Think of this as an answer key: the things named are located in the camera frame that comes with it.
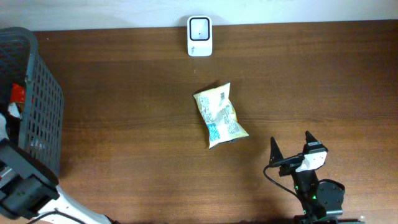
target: gray plastic bin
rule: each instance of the gray plastic bin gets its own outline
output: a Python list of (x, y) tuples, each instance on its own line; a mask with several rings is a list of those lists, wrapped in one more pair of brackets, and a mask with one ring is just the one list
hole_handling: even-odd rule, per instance
[(31, 31), (1, 29), (0, 80), (26, 90), (18, 146), (59, 176), (64, 99), (37, 49)]

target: white backdrop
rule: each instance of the white backdrop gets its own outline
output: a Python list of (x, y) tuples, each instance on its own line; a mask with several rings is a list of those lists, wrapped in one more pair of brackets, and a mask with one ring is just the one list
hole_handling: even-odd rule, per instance
[(0, 0), (0, 27), (30, 30), (398, 19), (398, 0)]

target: gray basket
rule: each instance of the gray basket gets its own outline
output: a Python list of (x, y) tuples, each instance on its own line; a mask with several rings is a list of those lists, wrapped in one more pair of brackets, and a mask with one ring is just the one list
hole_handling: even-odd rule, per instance
[(63, 95), (37, 49), (31, 31), (0, 30), (0, 79), (26, 89), (18, 145), (59, 176)]

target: plastic basket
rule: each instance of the plastic basket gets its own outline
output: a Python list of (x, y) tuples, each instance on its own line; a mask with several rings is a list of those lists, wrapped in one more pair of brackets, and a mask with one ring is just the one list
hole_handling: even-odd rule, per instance
[(59, 176), (64, 99), (37, 49), (31, 31), (1, 29), (0, 85), (18, 83), (25, 87), (18, 146)]

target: brown table surface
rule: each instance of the brown table surface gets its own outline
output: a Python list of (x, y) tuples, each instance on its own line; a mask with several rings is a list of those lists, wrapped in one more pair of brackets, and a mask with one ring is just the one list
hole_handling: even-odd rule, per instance
[[(330, 150), (319, 179), (346, 187), (342, 218), (396, 223), (398, 21), (213, 33), (203, 58), (188, 56), (184, 27), (35, 33), (65, 95), (64, 191), (127, 224), (292, 218), (299, 201), (262, 170), (271, 136), (287, 157), (309, 130)], [(250, 136), (209, 151), (192, 93), (225, 82)]]

